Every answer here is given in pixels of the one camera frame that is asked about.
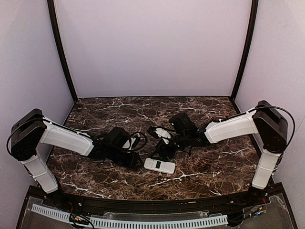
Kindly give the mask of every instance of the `black metal frame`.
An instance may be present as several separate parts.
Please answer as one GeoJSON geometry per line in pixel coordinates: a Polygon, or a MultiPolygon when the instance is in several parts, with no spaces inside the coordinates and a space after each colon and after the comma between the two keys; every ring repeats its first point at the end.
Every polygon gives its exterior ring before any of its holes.
{"type": "Polygon", "coordinates": [[[236,77],[235,84],[234,84],[234,87],[233,87],[233,91],[232,91],[232,94],[231,94],[231,99],[233,101],[236,99],[239,86],[242,82],[244,69],[246,67],[248,54],[249,54],[249,51],[250,51],[250,46],[251,46],[251,41],[252,41],[252,36],[253,36],[253,32],[254,32],[257,8],[258,8],[258,0],[252,0],[248,31],[247,31],[246,40],[244,42],[244,51],[243,51],[243,55],[242,55],[242,58],[241,58],[241,61],[240,61],[237,77],[236,77]]]}
{"type": "MultiPolygon", "coordinates": [[[[65,56],[64,49],[62,46],[61,35],[59,32],[58,22],[57,22],[57,18],[56,18],[54,0],[47,0],[47,1],[48,1],[48,7],[49,7],[50,20],[51,20],[52,29],[53,29],[53,35],[54,35],[54,39],[56,42],[58,55],[59,55],[59,58],[61,61],[61,66],[62,66],[64,75],[65,75],[71,96],[75,103],[75,102],[77,102],[78,97],[77,97],[77,94],[75,91],[75,87],[74,87],[74,84],[73,84],[73,81],[71,78],[66,56],[65,56]]],[[[244,69],[246,66],[248,54],[250,51],[250,46],[251,46],[251,41],[252,41],[252,36],[253,36],[254,26],[255,26],[257,7],[258,7],[258,0],[252,0],[251,13],[250,13],[250,19],[249,19],[249,24],[248,24],[247,36],[246,36],[246,40],[244,43],[243,55],[242,55],[241,62],[239,65],[239,69],[238,69],[237,77],[236,77],[236,80],[234,83],[233,91],[232,91],[232,94],[230,97],[233,101],[236,99],[238,89],[239,89],[239,86],[241,84],[242,77],[244,74],[244,69]]]]}
{"type": "Polygon", "coordinates": [[[61,42],[61,35],[59,32],[59,27],[58,27],[58,23],[57,23],[54,0],[47,0],[47,1],[48,1],[50,20],[51,20],[51,25],[52,25],[52,29],[53,29],[53,35],[54,35],[54,39],[55,39],[55,43],[56,43],[56,47],[57,47],[58,56],[61,61],[62,70],[65,75],[67,85],[70,90],[70,94],[75,103],[75,102],[77,102],[78,97],[77,97],[77,94],[76,94],[76,91],[75,91],[75,88],[73,85],[73,81],[72,81],[72,78],[71,78],[71,75],[69,72],[69,68],[68,68],[68,63],[67,63],[64,49],[63,49],[62,42],[61,42]]]}

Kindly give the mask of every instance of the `white wall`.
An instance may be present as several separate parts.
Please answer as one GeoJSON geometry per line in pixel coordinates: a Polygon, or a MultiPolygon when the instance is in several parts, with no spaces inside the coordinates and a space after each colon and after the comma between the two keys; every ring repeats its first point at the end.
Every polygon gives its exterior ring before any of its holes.
{"type": "Polygon", "coordinates": [[[230,95],[251,0],[56,0],[79,97],[230,95]]]}
{"type": "Polygon", "coordinates": [[[236,102],[246,110],[259,100],[292,113],[298,128],[275,173],[300,229],[305,228],[305,1],[260,1],[253,41],[236,102]]]}
{"type": "MultiPolygon", "coordinates": [[[[33,108],[62,123],[73,104],[46,0],[1,1],[0,77],[0,228],[13,229],[33,182],[21,163],[6,152],[10,129],[33,108]]],[[[44,158],[49,149],[40,148],[44,158]]]]}

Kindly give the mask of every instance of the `marble tabletop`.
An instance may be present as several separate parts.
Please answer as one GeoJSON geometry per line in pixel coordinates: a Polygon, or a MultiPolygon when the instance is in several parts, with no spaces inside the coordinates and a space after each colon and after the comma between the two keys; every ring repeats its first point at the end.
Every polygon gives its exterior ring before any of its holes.
{"type": "MultiPolygon", "coordinates": [[[[197,126],[230,117],[236,112],[228,97],[118,97],[80,99],[66,126],[92,135],[113,127],[128,133],[147,132],[151,125],[169,128],[168,120],[187,112],[197,126]]],[[[138,153],[143,161],[157,139],[148,135],[147,145],[138,153]]],[[[193,148],[192,155],[178,151],[176,171],[161,174],[140,168],[131,170],[90,160],[55,147],[48,160],[52,173],[66,193],[88,197],[129,200],[172,200],[203,198],[246,191],[258,163],[248,136],[224,140],[205,148],[193,148]]]]}

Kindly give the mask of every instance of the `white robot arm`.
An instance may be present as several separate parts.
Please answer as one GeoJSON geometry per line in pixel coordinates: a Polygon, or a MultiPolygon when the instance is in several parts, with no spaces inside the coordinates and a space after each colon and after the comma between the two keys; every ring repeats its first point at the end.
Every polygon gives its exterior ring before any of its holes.
{"type": "Polygon", "coordinates": [[[149,128],[150,135],[161,138],[151,158],[167,161],[177,150],[188,146],[204,147],[228,138],[259,134],[264,146],[252,187],[264,189],[287,147],[287,120],[271,107],[267,101],[260,101],[257,107],[247,112],[200,127],[196,127],[186,113],[179,113],[169,120],[176,136],[171,137],[161,127],[149,128]]]}
{"type": "Polygon", "coordinates": [[[140,141],[138,136],[115,127],[100,140],[53,122],[44,117],[39,109],[32,110],[18,121],[7,143],[10,138],[11,150],[7,144],[9,153],[27,168],[47,194],[58,190],[59,184],[36,151],[38,143],[65,148],[96,160],[108,158],[129,168],[143,165],[134,150],[140,141]]]}

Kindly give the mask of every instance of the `black cable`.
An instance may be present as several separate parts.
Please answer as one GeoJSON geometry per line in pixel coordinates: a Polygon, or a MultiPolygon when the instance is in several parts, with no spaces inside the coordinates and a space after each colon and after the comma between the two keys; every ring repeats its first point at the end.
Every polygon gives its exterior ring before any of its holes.
{"type": "Polygon", "coordinates": [[[192,148],[193,148],[193,146],[191,146],[190,147],[190,149],[189,149],[189,152],[187,152],[186,150],[184,150],[184,149],[180,149],[182,152],[184,152],[184,153],[187,153],[189,156],[192,154],[192,148]]]}
{"type": "Polygon", "coordinates": [[[250,216],[247,216],[247,217],[245,217],[245,218],[243,218],[243,219],[241,219],[241,220],[229,221],[229,222],[230,222],[230,223],[241,223],[241,222],[243,222],[244,220],[246,220],[246,219],[248,219],[248,218],[250,218],[250,216]]]}
{"type": "MultiPolygon", "coordinates": [[[[79,134],[79,135],[81,135],[81,136],[83,136],[83,137],[90,138],[90,139],[91,139],[92,141],[94,141],[96,144],[99,144],[99,145],[101,145],[101,146],[113,147],[113,148],[116,148],[116,149],[119,149],[119,150],[125,151],[125,152],[130,152],[130,151],[131,151],[131,150],[129,150],[129,149],[120,148],[120,147],[114,146],[114,145],[112,145],[112,144],[103,142],[103,141],[101,141],[101,140],[100,140],[100,141],[96,141],[96,139],[92,138],[90,135],[86,135],[86,134],[83,134],[83,133],[80,132],[80,131],[76,131],[76,130],[70,129],[70,128],[66,127],[66,126],[63,126],[63,125],[60,125],[60,124],[57,124],[57,123],[53,123],[53,122],[51,122],[50,120],[47,120],[47,119],[42,119],[42,120],[43,120],[43,121],[46,121],[46,122],[48,122],[48,123],[52,123],[53,125],[59,126],[59,127],[64,128],[64,129],[66,129],[66,130],[69,130],[69,131],[71,131],[71,132],[73,132],[73,133],[79,134]]],[[[141,134],[141,135],[144,137],[144,139],[145,139],[145,143],[144,143],[140,148],[137,148],[137,149],[133,149],[133,150],[132,150],[132,151],[138,151],[138,150],[142,149],[142,148],[146,145],[146,143],[147,143],[147,137],[146,137],[146,135],[143,134],[142,132],[135,132],[135,133],[133,133],[133,134],[141,134]]]]}
{"type": "MultiPolygon", "coordinates": [[[[114,149],[118,149],[118,150],[120,150],[120,151],[123,151],[123,152],[127,152],[127,153],[135,153],[135,154],[137,154],[134,150],[130,150],[130,149],[124,149],[124,148],[120,148],[120,147],[117,147],[117,146],[114,146],[114,145],[112,145],[112,144],[108,144],[108,143],[106,143],[106,144],[100,144],[99,142],[94,142],[95,144],[96,144],[96,147],[95,148],[93,148],[94,150],[95,150],[95,152],[96,151],[99,151],[99,150],[101,150],[101,149],[103,149],[103,148],[101,148],[101,147],[105,147],[105,145],[106,146],[108,146],[108,147],[112,147],[112,148],[114,148],[114,149]]],[[[101,161],[101,160],[98,160],[98,159],[92,159],[92,158],[90,158],[90,160],[94,160],[94,161],[101,161]]],[[[141,166],[143,166],[144,165],[144,162],[142,161],[142,159],[141,159],[141,157],[138,157],[138,160],[137,160],[138,162],[140,162],[140,164],[141,164],[141,166]]],[[[116,166],[118,166],[118,165],[115,165],[115,166],[113,166],[113,167],[107,167],[107,168],[105,168],[105,169],[110,169],[110,168],[114,168],[114,167],[116,167],[116,166]]]]}
{"type": "Polygon", "coordinates": [[[6,141],[6,150],[8,151],[8,153],[12,156],[11,151],[10,151],[10,147],[9,147],[9,143],[10,143],[10,139],[12,138],[12,136],[17,132],[17,130],[19,130],[21,127],[25,126],[28,123],[32,123],[32,122],[36,122],[36,121],[44,121],[43,118],[36,118],[36,119],[31,119],[28,120],[24,123],[22,123],[20,126],[18,126],[9,136],[8,140],[6,141]]]}
{"type": "Polygon", "coordinates": [[[98,168],[102,168],[102,169],[111,169],[111,168],[115,168],[115,167],[118,166],[118,164],[116,164],[116,165],[114,165],[114,166],[112,166],[112,167],[106,167],[106,168],[104,168],[104,167],[100,167],[99,165],[100,165],[100,163],[97,164],[97,167],[98,167],[98,168]]]}
{"type": "Polygon", "coordinates": [[[234,219],[232,219],[232,220],[229,220],[228,222],[234,222],[234,220],[236,220],[236,219],[240,218],[241,216],[243,216],[243,215],[247,214],[247,213],[248,213],[249,211],[251,211],[251,210],[252,210],[254,207],[255,207],[255,205],[251,206],[249,210],[247,210],[247,211],[243,212],[241,215],[239,215],[239,216],[235,217],[235,218],[234,218],[234,219]]]}
{"type": "Polygon", "coordinates": [[[76,228],[76,229],[84,229],[84,228],[86,228],[86,227],[84,227],[84,226],[78,226],[75,222],[72,222],[73,223],[73,225],[72,224],[70,224],[73,228],[76,228]]]}
{"type": "Polygon", "coordinates": [[[134,135],[136,135],[136,134],[139,134],[139,135],[142,135],[142,136],[143,136],[143,138],[144,138],[144,143],[143,143],[143,145],[142,145],[142,146],[140,146],[140,147],[138,147],[138,148],[133,149],[133,151],[138,151],[138,150],[140,150],[140,149],[143,149],[143,148],[144,148],[144,146],[146,146],[147,141],[148,141],[148,139],[147,139],[146,135],[145,135],[144,133],[140,132],[140,131],[134,132],[134,133],[132,133],[130,136],[132,137],[132,136],[134,136],[134,135]]]}
{"type": "Polygon", "coordinates": [[[107,135],[107,133],[102,133],[102,134],[100,134],[100,135],[97,135],[96,138],[100,139],[100,138],[102,138],[102,137],[105,137],[106,135],[107,135]]]}
{"type": "MultiPolygon", "coordinates": [[[[56,206],[55,204],[53,204],[52,201],[51,201],[48,197],[45,196],[45,198],[49,201],[49,203],[51,203],[51,204],[53,205],[53,207],[55,207],[55,208],[57,208],[57,209],[60,209],[58,206],[56,206]]],[[[70,214],[74,214],[75,216],[84,219],[85,222],[88,222],[88,223],[92,226],[92,229],[95,228],[94,225],[91,223],[91,221],[90,221],[89,218],[87,218],[87,217],[85,217],[85,216],[83,216],[83,215],[79,215],[79,214],[72,213],[71,211],[67,211],[67,212],[69,212],[70,214]]]]}
{"type": "Polygon", "coordinates": [[[292,141],[292,138],[295,135],[295,119],[294,119],[294,117],[292,116],[291,113],[289,113],[287,110],[285,110],[285,109],[283,109],[281,107],[278,107],[278,106],[260,106],[260,107],[255,107],[255,108],[253,108],[252,110],[250,110],[248,112],[252,112],[252,111],[255,111],[255,110],[261,110],[261,109],[266,109],[266,108],[273,108],[273,109],[278,109],[278,110],[284,111],[285,113],[287,113],[290,116],[290,118],[292,120],[292,123],[293,123],[294,126],[293,126],[291,137],[290,137],[290,139],[289,139],[289,141],[288,141],[288,143],[286,145],[286,148],[285,148],[285,150],[286,150],[287,147],[290,145],[290,143],[292,141]]]}

